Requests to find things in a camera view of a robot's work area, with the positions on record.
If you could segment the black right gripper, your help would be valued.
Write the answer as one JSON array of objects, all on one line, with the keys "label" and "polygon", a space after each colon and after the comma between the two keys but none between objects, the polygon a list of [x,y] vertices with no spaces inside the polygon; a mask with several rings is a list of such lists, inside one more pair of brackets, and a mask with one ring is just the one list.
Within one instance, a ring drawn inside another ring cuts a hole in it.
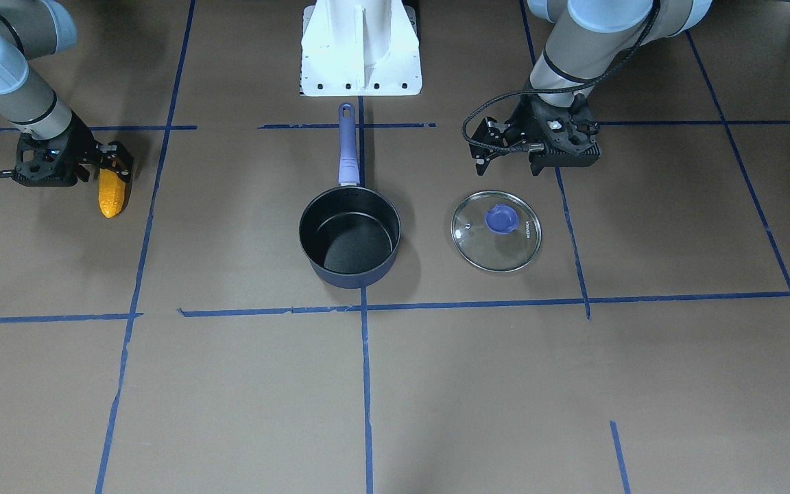
[{"label": "black right gripper", "polygon": [[69,125],[56,137],[35,139],[28,132],[20,134],[12,180],[24,187],[74,187],[78,181],[88,181],[91,167],[112,172],[129,184],[134,157],[121,141],[98,143],[73,113]]}]

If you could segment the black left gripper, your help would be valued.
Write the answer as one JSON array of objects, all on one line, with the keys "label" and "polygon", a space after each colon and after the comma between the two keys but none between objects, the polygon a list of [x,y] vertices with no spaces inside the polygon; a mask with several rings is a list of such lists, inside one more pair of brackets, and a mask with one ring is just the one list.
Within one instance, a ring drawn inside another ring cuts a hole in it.
[{"label": "black left gripper", "polygon": [[546,167],[588,167],[601,156],[599,122],[584,94],[568,94],[566,106],[555,106],[539,94],[518,94],[510,117],[503,122],[483,118],[469,137],[477,175],[493,159],[526,154],[533,176]]}]

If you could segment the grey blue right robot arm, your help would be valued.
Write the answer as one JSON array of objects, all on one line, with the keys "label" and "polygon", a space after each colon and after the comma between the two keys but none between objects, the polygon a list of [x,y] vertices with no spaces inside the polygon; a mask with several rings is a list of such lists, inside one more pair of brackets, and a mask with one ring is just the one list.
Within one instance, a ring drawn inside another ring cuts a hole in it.
[{"label": "grey blue right robot arm", "polygon": [[32,68],[31,60],[74,47],[77,26],[56,1],[0,1],[0,115],[19,131],[15,165],[0,172],[26,187],[72,187],[90,168],[128,183],[134,159],[122,143],[101,144]]}]

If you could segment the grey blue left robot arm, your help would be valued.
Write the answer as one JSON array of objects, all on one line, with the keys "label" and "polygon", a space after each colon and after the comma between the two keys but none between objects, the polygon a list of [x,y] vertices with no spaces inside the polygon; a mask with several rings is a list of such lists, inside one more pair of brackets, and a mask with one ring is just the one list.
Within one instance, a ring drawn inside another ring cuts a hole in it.
[{"label": "grey blue left robot arm", "polygon": [[516,98],[510,117],[481,119],[463,132],[478,175],[493,159],[525,153],[537,176],[548,167],[588,167],[601,156],[599,122],[588,98],[643,45],[697,25],[708,1],[530,1],[553,28],[519,91],[493,97],[481,110]]}]

